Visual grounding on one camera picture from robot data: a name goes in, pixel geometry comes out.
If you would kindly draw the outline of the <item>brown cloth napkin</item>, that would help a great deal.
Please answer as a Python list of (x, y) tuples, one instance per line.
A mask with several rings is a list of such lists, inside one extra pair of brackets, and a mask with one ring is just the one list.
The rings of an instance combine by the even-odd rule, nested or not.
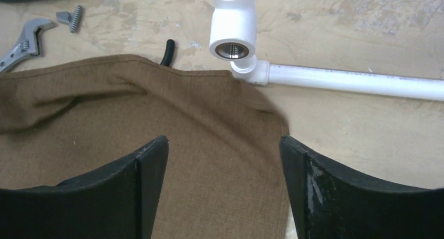
[(55, 186), (168, 139), (150, 238), (283, 238), (287, 133), (228, 71), (117, 55), (1, 75), (1, 190)]

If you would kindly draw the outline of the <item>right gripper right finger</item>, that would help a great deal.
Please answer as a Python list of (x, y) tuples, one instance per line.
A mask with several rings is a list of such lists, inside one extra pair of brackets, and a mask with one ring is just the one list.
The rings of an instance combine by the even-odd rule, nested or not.
[(443, 189), (364, 174), (291, 136), (279, 147), (299, 238), (443, 238)]

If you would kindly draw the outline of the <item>black pliers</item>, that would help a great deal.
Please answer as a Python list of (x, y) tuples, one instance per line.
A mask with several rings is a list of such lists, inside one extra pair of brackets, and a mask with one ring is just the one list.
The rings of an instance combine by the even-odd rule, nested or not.
[(168, 39), (165, 45), (165, 52), (160, 65), (170, 67), (175, 54), (175, 41), (173, 39)]

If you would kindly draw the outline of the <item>white PVC pipe frame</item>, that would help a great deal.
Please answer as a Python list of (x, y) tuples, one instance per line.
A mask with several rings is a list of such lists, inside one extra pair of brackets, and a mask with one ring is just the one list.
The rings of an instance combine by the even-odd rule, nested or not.
[(443, 81), (271, 64), (256, 57), (255, 0), (214, 0), (209, 50), (228, 61), (232, 75), (254, 85), (268, 83), (383, 96), (443, 101)]

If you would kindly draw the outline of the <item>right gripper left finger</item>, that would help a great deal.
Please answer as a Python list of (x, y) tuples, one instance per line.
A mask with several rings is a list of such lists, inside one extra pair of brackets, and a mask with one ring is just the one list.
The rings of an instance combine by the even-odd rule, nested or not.
[(1, 190), (1, 238), (150, 238), (168, 162), (158, 136), (55, 186)]

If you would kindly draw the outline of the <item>red handled adjustable wrench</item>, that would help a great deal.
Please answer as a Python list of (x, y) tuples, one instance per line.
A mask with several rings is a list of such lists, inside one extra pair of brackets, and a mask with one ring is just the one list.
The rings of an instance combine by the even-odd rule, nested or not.
[[(83, 16), (83, 6), (78, 5), (74, 12), (57, 12), (56, 19), (62, 24), (69, 26), (70, 33), (78, 32)], [(43, 56), (43, 45), (41, 34), (56, 27), (56, 23), (45, 18), (35, 18), (27, 21), (18, 37), (15, 45), (1, 59), (1, 73), (10, 72), (19, 63)]]

